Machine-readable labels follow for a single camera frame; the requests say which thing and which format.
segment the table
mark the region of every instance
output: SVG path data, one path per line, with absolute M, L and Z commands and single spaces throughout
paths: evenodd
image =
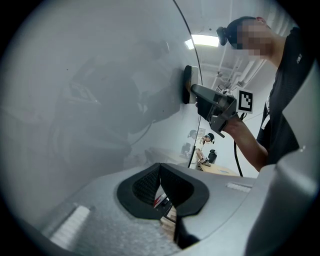
M 228 175 L 228 176 L 240 176 L 238 173 L 235 173 L 234 171 L 226 167 L 222 167 L 214 163 L 211 163 L 211 166 L 206 166 L 200 163 L 200 167 L 204 172 L 207 172 L 207 173 Z

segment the man in black shirt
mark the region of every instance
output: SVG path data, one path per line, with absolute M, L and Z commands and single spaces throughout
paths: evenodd
M 245 158 L 260 171 L 299 148 L 282 112 L 303 84 L 314 58 L 307 52 L 299 28 L 282 37 L 261 17 L 236 19 L 227 28 L 220 27 L 217 33 L 222 45 L 229 41 L 233 48 L 246 49 L 250 55 L 261 56 L 278 68 L 257 139 L 238 116 L 230 119 L 224 128 Z

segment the ceiling light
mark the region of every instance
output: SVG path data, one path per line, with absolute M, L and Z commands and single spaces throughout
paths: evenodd
M 219 38 L 217 36 L 203 34 L 192 34 L 191 36 L 195 45 L 214 47 L 218 47 L 219 45 Z M 185 44 L 190 50 L 194 48 L 194 44 L 192 43 L 191 39 L 185 41 Z

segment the ear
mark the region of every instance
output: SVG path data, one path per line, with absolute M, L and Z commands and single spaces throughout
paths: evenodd
M 266 20 L 262 17 L 256 17 L 256 20 L 263 25 L 267 25 Z

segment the white curved panel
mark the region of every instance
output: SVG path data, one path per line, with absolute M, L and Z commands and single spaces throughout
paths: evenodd
M 1 65 L 1 152 L 11 206 L 30 223 L 90 180 L 182 157 L 198 66 L 172 0 L 54 1 L 30 15 Z

